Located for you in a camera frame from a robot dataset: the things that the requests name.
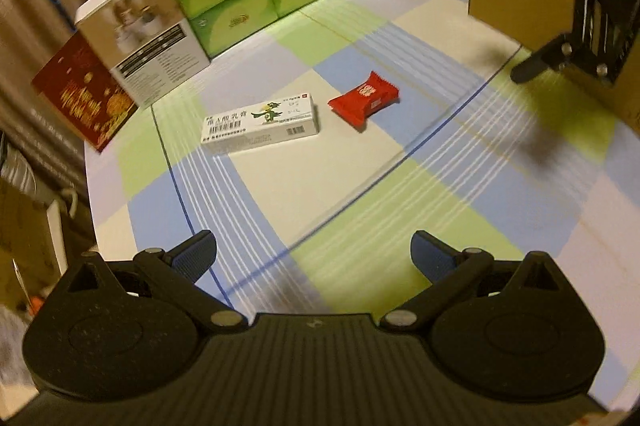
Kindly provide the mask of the red snack packet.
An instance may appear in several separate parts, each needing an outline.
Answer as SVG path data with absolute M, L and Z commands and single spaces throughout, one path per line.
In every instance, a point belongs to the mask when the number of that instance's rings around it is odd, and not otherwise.
M 363 83 L 329 100 L 328 106 L 346 123 L 360 131 L 372 114 L 398 99 L 398 88 L 372 71 Z

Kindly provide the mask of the white ointment box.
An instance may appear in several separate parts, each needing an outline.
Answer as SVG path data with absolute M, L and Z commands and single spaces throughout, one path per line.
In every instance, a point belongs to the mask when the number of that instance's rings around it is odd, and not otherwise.
M 207 116 L 201 145 L 215 155 L 277 145 L 319 133 L 316 106 L 309 93 Z

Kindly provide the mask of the brown cardboard box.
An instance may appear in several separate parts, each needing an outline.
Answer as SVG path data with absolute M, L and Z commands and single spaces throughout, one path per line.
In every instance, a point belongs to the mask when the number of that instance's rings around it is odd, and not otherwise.
M 572 28 L 574 0 L 469 0 L 469 14 L 532 52 Z M 564 70 L 573 83 L 602 102 L 634 131 L 639 129 L 639 44 L 634 43 L 614 85 Z

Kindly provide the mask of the brown cardboard carton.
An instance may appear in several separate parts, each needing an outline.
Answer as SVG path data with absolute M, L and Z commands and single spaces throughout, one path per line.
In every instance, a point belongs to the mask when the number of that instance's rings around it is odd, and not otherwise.
M 96 245 L 88 206 L 73 188 L 51 189 L 1 137 L 1 305 L 27 313 L 35 296 Z

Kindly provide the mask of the white appliance box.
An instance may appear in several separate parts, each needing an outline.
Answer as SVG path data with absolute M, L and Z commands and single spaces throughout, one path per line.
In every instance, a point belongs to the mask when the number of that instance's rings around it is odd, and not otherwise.
M 88 0 L 75 27 L 140 108 L 209 66 L 176 0 Z

